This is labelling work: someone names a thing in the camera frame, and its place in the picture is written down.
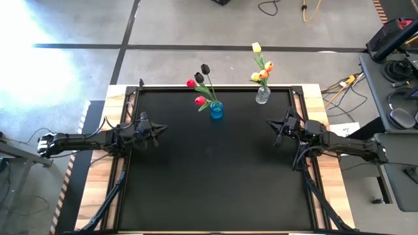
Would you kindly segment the red artificial tulip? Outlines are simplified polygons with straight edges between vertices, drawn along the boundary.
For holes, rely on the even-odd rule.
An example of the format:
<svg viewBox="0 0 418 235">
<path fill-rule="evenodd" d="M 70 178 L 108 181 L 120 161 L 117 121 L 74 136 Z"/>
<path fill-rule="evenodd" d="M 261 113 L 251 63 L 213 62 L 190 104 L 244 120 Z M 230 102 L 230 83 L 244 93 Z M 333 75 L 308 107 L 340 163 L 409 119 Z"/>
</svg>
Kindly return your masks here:
<svg viewBox="0 0 418 235">
<path fill-rule="evenodd" d="M 196 99 L 195 99 L 195 103 L 197 104 L 197 105 L 199 105 L 200 106 L 200 108 L 198 109 L 198 111 L 199 112 L 201 112 L 201 111 L 203 111 L 205 108 L 208 108 L 208 107 L 210 107 L 210 105 L 212 104 L 212 103 L 214 103 L 211 99 L 207 99 L 207 98 L 205 98 L 205 97 L 203 97 L 203 96 L 198 96 Z"/>
<path fill-rule="evenodd" d="M 196 83 L 196 81 L 194 80 L 188 80 L 186 82 L 186 86 L 189 88 L 193 88 L 195 91 L 208 95 L 211 101 L 215 101 L 215 98 L 213 97 L 212 93 L 203 83 Z"/>
</svg>

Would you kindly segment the blue glass vase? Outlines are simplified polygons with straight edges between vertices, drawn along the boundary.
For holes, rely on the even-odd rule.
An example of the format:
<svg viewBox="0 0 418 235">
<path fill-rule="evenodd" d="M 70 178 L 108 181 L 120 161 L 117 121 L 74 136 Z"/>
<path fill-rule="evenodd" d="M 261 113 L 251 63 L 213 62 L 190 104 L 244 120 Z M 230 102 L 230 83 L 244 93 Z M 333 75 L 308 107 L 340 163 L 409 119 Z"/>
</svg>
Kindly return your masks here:
<svg viewBox="0 0 418 235">
<path fill-rule="evenodd" d="M 213 119 L 220 119 L 223 117 L 223 103 L 213 102 L 210 105 L 210 115 Z"/>
</svg>

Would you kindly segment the grey metal stand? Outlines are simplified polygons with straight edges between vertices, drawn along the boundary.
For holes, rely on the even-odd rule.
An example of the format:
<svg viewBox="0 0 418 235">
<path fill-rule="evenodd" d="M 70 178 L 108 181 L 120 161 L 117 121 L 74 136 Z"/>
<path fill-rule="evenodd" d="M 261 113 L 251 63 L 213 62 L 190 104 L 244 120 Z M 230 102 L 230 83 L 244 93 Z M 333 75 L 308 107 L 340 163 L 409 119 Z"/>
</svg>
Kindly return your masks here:
<svg viewBox="0 0 418 235">
<path fill-rule="evenodd" d="M 10 145 L 0 131 L 0 235 L 28 235 L 27 220 L 50 209 L 44 197 L 22 194 L 34 165 L 52 161 Z"/>
</svg>

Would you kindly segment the black metal table frame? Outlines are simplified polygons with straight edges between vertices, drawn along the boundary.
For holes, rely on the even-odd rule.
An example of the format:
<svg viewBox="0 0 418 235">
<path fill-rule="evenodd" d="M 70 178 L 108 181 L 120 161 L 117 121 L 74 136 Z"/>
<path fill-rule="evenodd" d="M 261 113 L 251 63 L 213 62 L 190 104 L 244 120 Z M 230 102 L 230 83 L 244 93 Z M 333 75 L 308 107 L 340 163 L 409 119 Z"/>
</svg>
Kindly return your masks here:
<svg viewBox="0 0 418 235">
<path fill-rule="evenodd" d="M 151 89 L 139 109 L 167 126 L 159 145 L 131 153 L 119 228 L 122 231 L 310 230 L 303 175 L 292 169 L 298 144 L 268 120 L 294 102 L 275 89 L 264 105 L 254 87 L 219 87 L 223 116 L 213 119 L 189 88 Z"/>
</svg>

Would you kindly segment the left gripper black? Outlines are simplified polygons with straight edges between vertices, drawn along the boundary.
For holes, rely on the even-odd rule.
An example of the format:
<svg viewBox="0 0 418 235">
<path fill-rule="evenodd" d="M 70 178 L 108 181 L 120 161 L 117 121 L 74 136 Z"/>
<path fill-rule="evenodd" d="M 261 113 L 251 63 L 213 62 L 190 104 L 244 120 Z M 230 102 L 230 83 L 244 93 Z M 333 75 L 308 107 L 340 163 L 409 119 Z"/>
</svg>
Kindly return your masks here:
<svg viewBox="0 0 418 235">
<path fill-rule="evenodd" d="M 168 129 L 168 125 L 156 124 L 148 119 L 146 112 L 140 113 L 140 119 L 131 137 L 131 145 L 134 148 L 146 148 L 148 143 L 154 147 L 159 146 L 158 135 L 156 132 L 163 132 Z"/>
</svg>

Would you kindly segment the clear glass vase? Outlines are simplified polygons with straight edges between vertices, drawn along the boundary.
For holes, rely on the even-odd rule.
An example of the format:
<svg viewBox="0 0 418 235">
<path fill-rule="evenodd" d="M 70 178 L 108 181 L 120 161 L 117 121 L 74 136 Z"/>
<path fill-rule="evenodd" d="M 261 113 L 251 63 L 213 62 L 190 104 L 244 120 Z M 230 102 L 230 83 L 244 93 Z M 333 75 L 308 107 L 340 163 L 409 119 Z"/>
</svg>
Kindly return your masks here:
<svg viewBox="0 0 418 235">
<path fill-rule="evenodd" d="M 267 103 L 270 96 L 270 89 L 268 87 L 260 87 L 255 97 L 255 101 L 258 104 Z"/>
</svg>

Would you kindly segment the black floor panel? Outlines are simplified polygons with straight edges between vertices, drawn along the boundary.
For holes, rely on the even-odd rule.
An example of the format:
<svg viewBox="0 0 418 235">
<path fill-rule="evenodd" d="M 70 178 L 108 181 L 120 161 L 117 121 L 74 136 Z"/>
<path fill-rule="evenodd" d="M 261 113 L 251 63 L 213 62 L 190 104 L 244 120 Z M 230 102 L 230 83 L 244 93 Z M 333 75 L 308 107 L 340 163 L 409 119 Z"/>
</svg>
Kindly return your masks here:
<svg viewBox="0 0 418 235">
<path fill-rule="evenodd" d="M 101 114 L 103 111 L 104 101 L 88 101 L 85 103 L 84 112 L 80 120 L 78 132 L 81 134 L 91 134 L 97 130 L 102 122 Z M 77 213 L 80 209 L 82 195 L 86 184 L 88 175 L 88 168 L 92 158 L 92 151 L 81 151 L 75 155 L 74 166 L 74 184 L 76 185 L 75 192 L 77 193 Z"/>
</svg>

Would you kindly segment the white paper sheet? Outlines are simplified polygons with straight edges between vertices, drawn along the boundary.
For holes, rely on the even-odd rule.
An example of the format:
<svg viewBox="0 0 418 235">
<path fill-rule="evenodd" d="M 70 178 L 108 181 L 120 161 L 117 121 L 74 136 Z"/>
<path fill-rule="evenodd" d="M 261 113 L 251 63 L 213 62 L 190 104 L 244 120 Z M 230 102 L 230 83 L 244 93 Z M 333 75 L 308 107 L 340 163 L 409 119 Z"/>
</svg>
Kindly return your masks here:
<svg viewBox="0 0 418 235">
<path fill-rule="evenodd" d="M 353 134 L 355 131 L 360 129 L 360 125 L 358 122 L 354 123 L 341 123 L 341 124 L 334 124 L 329 126 L 329 131 L 337 134 L 338 136 L 347 137 L 350 134 Z"/>
</svg>

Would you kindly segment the black slanted desk beam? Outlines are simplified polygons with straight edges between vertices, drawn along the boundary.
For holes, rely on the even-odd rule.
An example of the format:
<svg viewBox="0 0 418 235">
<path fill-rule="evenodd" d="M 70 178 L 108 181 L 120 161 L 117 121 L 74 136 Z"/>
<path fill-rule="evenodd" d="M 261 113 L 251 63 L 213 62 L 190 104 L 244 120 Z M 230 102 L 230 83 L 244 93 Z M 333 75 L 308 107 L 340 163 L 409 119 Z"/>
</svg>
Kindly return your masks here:
<svg viewBox="0 0 418 235">
<path fill-rule="evenodd" d="M 367 123 L 365 126 L 361 127 L 359 130 L 350 134 L 349 138 L 354 138 L 358 140 L 368 140 L 372 138 L 376 133 L 384 133 L 385 127 L 380 117 L 372 120 Z"/>
</svg>

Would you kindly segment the grey desk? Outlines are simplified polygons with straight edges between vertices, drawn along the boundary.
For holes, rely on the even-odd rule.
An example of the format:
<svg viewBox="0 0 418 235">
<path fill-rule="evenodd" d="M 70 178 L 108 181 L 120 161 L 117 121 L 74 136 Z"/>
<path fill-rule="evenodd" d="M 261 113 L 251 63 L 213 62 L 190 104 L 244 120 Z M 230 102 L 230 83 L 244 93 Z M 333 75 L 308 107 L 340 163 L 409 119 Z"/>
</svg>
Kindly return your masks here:
<svg viewBox="0 0 418 235">
<path fill-rule="evenodd" d="M 418 134 L 416 128 L 398 129 L 389 121 L 388 114 L 391 109 L 387 98 L 395 88 L 382 75 L 383 64 L 376 63 L 368 54 L 360 55 L 359 62 L 379 113 L 378 120 L 385 132 L 391 134 Z"/>
<path fill-rule="evenodd" d="M 418 134 L 375 134 L 374 139 L 385 149 L 388 163 L 384 168 L 399 209 L 418 212 L 418 184 L 403 173 L 407 166 L 418 166 Z"/>
</svg>

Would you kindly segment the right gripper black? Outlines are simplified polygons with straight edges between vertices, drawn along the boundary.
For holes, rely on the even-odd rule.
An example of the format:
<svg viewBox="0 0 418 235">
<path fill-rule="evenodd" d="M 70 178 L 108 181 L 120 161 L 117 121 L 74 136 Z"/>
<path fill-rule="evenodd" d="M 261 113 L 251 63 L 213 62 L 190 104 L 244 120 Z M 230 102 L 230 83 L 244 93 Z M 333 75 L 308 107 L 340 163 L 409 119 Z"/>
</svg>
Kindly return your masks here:
<svg viewBox="0 0 418 235">
<path fill-rule="evenodd" d="M 299 137 L 299 140 L 309 144 L 320 144 L 323 141 L 324 125 L 316 120 L 303 120 L 296 110 L 288 109 L 282 121 L 266 120 L 272 128 L 277 129 L 275 146 L 282 143 L 283 136 Z"/>
</svg>

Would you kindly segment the black diagonal frame strut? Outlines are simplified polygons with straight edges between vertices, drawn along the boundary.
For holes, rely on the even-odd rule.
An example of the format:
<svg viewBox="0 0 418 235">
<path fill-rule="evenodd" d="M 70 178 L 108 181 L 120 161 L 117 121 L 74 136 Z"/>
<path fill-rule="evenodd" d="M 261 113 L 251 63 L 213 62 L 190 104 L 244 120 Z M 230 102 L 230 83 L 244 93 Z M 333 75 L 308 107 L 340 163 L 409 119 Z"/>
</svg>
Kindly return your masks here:
<svg viewBox="0 0 418 235">
<path fill-rule="evenodd" d="M 104 217 L 105 212 L 110 208 L 111 203 L 115 199 L 116 195 L 121 191 L 122 185 L 126 179 L 126 164 L 122 166 L 122 170 L 118 180 L 116 181 L 113 188 L 107 194 L 104 202 L 101 204 L 95 215 L 89 220 L 87 225 L 82 227 L 80 230 L 75 230 L 76 235 L 88 235 L 93 234 L 95 228 L 99 224 L 99 221 Z"/>
<path fill-rule="evenodd" d="M 316 186 L 315 182 L 310 176 L 310 173 L 307 170 L 305 170 L 303 174 L 305 177 L 306 185 L 308 186 L 309 190 L 318 199 L 321 207 L 325 210 L 326 215 L 329 216 L 332 222 L 336 225 L 337 229 L 339 231 L 355 231 L 354 228 L 351 228 L 349 225 L 347 225 L 343 221 L 343 219 L 334 211 L 332 206 L 329 204 L 329 202 L 325 198 L 324 194 Z"/>
</svg>

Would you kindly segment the black red tool case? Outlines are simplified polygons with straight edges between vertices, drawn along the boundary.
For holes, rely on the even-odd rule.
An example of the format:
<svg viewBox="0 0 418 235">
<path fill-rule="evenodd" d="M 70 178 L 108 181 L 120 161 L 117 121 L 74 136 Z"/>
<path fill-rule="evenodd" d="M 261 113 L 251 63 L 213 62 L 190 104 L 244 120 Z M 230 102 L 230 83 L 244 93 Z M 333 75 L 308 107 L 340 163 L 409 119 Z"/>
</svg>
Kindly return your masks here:
<svg viewBox="0 0 418 235">
<path fill-rule="evenodd" d="M 366 43 L 368 52 L 371 53 L 380 50 L 412 22 L 412 19 L 396 18 L 384 23 L 381 29 Z"/>
</svg>

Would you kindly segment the black stand base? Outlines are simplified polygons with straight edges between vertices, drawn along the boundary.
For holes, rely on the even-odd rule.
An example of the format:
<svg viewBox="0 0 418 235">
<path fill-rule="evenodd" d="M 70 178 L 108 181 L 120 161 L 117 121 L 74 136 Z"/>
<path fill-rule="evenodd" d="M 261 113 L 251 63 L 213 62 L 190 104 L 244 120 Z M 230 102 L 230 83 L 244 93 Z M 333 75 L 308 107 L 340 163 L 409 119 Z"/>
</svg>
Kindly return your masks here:
<svg viewBox="0 0 418 235">
<path fill-rule="evenodd" d="M 402 170 L 408 178 L 418 184 L 418 166 L 407 166 Z"/>
</svg>

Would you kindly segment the dark headphones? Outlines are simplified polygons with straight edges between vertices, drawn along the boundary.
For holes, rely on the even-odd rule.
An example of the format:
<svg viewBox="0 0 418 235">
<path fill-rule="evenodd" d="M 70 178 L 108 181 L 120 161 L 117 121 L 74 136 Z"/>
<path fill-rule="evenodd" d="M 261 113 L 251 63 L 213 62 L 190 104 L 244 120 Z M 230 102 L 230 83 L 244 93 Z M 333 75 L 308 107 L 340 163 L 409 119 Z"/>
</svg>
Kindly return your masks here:
<svg viewBox="0 0 418 235">
<path fill-rule="evenodd" d="M 407 112 L 403 108 L 395 108 L 393 106 L 392 98 L 395 95 L 406 95 L 408 91 L 411 91 L 411 88 L 408 87 L 400 87 L 393 91 L 390 95 L 388 95 L 388 105 L 391 109 L 390 112 L 387 114 L 387 118 L 389 122 L 395 126 L 397 129 L 418 129 L 418 111 L 412 116 L 409 112 Z"/>
</svg>

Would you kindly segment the orange black hazard strip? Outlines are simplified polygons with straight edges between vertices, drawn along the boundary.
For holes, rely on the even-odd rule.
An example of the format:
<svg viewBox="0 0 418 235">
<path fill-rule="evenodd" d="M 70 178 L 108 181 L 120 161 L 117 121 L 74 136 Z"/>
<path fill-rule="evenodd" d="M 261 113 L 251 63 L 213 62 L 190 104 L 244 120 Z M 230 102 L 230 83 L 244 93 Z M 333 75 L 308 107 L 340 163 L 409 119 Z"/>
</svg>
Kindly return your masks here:
<svg viewBox="0 0 418 235">
<path fill-rule="evenodd" d="M 77 193 L 74 184 L 75 155 L 69 157 L 69 163 L 65 171 L 63 185 L 59 192 L 58 201 L 54 211 L 49 235 L 56 235 L 65 231 L 74 230 L 77 218 Z"/>
</svg>

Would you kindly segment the black slanted pole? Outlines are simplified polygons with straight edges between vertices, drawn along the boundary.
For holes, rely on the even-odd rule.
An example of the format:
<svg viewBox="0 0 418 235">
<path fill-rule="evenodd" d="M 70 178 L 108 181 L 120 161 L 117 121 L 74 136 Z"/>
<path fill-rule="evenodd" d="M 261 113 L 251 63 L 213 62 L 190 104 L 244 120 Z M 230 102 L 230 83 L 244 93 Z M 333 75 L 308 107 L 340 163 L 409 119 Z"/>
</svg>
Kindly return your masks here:
<svg viewBox="0 0 418 235">
<path fill-rule="evenodd" d="M 389 54 L 406 42 L 416 32 L 418 32 L 418 18 L 414 19 L 405 29 L 402 29 L 395 36 L 391 37 L 391 39 L 372 56 L 372 59 L 377 63 L 383 62 Z"/>
</svg>

